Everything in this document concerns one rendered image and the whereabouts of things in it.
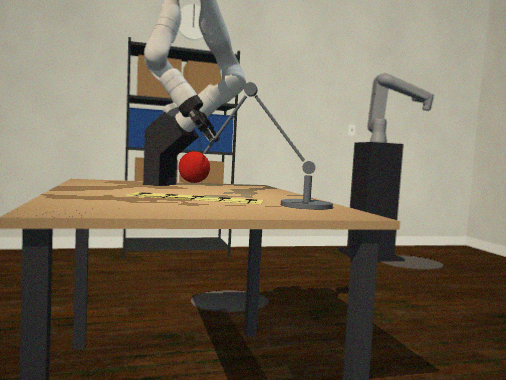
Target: red ball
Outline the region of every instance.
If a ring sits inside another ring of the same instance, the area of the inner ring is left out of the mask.
[[[179,173],[188,182],[201,182],[207,178],[211,164],[200,152],[188,152],[179,160]]]

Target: black stand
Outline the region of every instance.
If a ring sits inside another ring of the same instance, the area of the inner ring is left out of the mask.
[[[350,207],[397,219],[402,144],[355,143]],[[403,261],[395,255],[397,231],[350,230],[346,254],[355,256],[363,243],[379,244],[378,261]]]
[[[144,185],[175,185],[177,156],[197,138],[195,131],[186,132],[174,117],[162,113],[144,134]]]

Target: dark wood floor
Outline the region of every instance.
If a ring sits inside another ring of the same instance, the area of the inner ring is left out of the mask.
[[[91,249],[87,348],[72,350],[72,250],[53,251],[51,379],[340,379],[349,259],[336,247],[263,248],[255,339],[244,313],[192,295],[245,290],[247,248]],[[438,270],[378,265],[371,378],[506,379],[506,258],[398,247]],[[19,371],[21,252],[0,251],[0,379]]]

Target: table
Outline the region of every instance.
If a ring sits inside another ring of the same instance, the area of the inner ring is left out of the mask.
[[[132,195],[136,193],[160,195]],[[49,378],[53,229],[76,229],[73,347],[82,349],[86,337],[89,229],[248,229],[245,334],[254,337],[262,230],[400,227],[396,220],[340,205],[329,210],[280,205],[282,199],[291,198],[301,195],[264,185],[155,187],[134,181],[72,179],[0,217],[0,228],[23,229],[20,379]],[[365,380],[369,379],[378,244],[363,243],[351,260],[343,379]]]

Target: baseboard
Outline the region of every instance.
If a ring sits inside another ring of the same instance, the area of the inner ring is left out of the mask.
[[[247,247],[249,237],[246,235],[232,234],[232,247]],[[264,247],[322,247],[322,246],[346,246],[347,236],[268,236],[262,237],[262,246]],[[397,245],[462,245],[476,248],[485,252],[493,253],[506,257],[506,246],[489,243],[483,240],[469,238],[466,236],[398,236]],[[19,236],[0,236],[0,249],[21,249],[22,238],[21,231]],[[75,237],[54,236],[53,248],[64,249],[74,248]],[[90,236],[90,248],[122,248],[122,236]]]

